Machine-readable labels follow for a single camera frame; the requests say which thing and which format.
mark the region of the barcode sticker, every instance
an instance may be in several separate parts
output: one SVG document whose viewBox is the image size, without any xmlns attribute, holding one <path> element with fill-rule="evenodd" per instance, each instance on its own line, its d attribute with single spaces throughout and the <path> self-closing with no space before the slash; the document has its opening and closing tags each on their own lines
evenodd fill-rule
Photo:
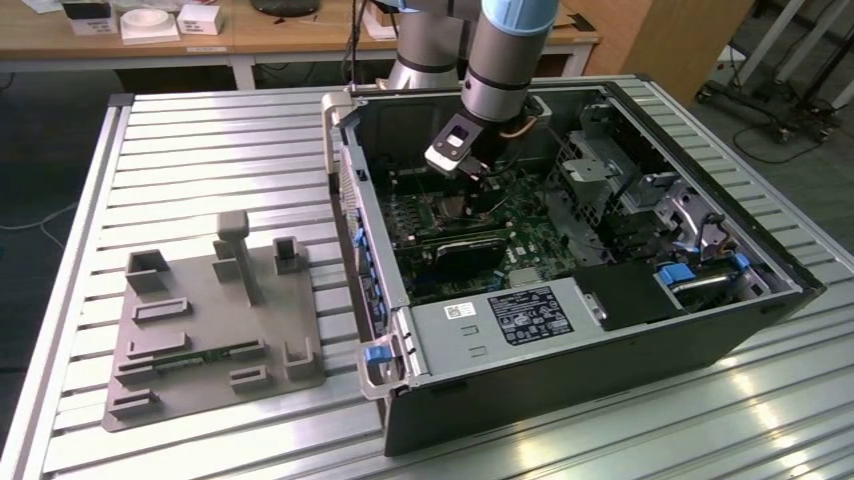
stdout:
<svg viewBox="0 0 854 480">
<path fill-rule="evenodd" d="M 448 317 L 448 320 L 471 317 L 476 315 L 475 304 L 468 302 L 459 303 L 456 305 L 448 305 L 447 307 L 444 307 L 444 315 Z"/>
</svg>

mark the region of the green circuit board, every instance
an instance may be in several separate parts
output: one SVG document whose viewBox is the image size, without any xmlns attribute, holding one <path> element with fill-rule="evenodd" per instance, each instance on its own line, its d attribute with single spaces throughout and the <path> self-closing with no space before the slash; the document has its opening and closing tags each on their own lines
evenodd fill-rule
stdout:
<svg viewBox="0 0 854 480">
<path fill-rule="evenodd" d="M 455 208 L 462 206 L 462 197 L 447 193 L 390 195 L 380 200 L 412 305 L 571 274 L 575 261 L 538 195 L 542 179 L 510 176 L 499 181 L 507 186 L 494 199 L 495 206 L 464 218 Z M 435 273 L 440 247 L 494 239 L 504 242 L 506 248 L 490 268 L 472 271 L 466 278 L 444 278 Z"/>
</svg>

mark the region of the wooden cabinet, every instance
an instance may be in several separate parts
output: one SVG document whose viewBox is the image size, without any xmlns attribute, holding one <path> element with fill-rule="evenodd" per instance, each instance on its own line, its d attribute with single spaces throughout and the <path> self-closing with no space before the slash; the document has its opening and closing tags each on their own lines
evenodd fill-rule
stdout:
<svg viewBox="0 0 854 480">
<path fill-rule="evenodd" d="M 687 105 L 751 0 L 563 0 L 597 27 L 585 75 L 646 73 Z"/>
</svg>

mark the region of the power supply label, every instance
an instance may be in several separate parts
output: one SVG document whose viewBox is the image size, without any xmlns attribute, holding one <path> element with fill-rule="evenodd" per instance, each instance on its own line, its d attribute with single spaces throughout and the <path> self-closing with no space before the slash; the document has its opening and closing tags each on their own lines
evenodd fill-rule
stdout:
<svg viewBox="0 0 854 480">
<path fill-rule="evenodd" d="M 511 345 L 556 337 L 573 331 L 550 287 L 490 298 L 490 307 Z"/>
</svg>

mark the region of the white box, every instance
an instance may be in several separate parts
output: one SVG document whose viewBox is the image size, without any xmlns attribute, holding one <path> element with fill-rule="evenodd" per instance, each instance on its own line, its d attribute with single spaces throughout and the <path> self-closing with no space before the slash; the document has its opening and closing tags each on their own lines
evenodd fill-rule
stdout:
<svg viewBox="0 0 854 480">
<path fill-rule="evenodd" d="M 735 72 L 742 68 L 742 64 L 747 57 L 729 45 L 721 52 L 715 66 L 709 74 L 709 80 L 714 80 L 721 85 L 727 85 L 735 77 Z"/>
<path fill-rule="evenodd" d="M 119 33 L 116 9 L 109 4 L 64 3 L 63 8 L 75 35 Z"/>
<path fill-rule="evenodd" d="M 175 17 L 162 10 L 139 8 L 121 15 L 121 42 L 125 45 L 178 42 Z"/>
<path fill-rule="evenodd" d="M 219 35 L 223 28 L 220 8 L 216 5 L 184 5 L 178 15 L 178 28 L 186 34 Z"/>
</svg>

